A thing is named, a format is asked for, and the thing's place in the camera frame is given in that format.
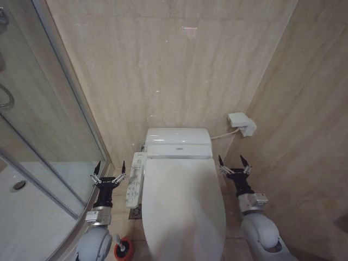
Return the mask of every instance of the power cord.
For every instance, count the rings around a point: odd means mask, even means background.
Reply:
[[[234,130],[233,132],[230,132],[230,133],[226,133],[226,134],[223,134],[223,135],[220,135],[220,136],[215,136],[215,137],[211,137],[210,139],[211,140],[216,140],[216,139],[220,139],[220,138],[223,138],[225,136],[228,136],[228,135],[231,135],[233,133],[236,133],[237,131],[239,131],[240,128],[237,128],[236,130]]]

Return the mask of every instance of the chrome handle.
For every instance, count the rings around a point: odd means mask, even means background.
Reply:
[[[7,94],[7,96],[9,96],[9,101],[7,103],[0,103],[0,109],[11,109],[15,105],[15,98],[4,85],[0,84],[0,89],[3,90]]]

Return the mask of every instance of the toilet brush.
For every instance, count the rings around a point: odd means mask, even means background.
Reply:
[[[134,255],[133,243],[127,238],[120,238],[119,235],[115,236],[116,246],[114,249],[115,258],[119,261],[130,261]]]

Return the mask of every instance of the toilet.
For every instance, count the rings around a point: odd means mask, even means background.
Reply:
[[[142,189],[142,223],[154,260],[219,261],[225,208],[203,128],[150,128]]]

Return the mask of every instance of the wall socket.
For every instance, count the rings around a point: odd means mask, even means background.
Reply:
[[[239,128],[244,137],[252,136],[256,131],[256,124],[245,113],[230,113],[228,119],[233,128]]]

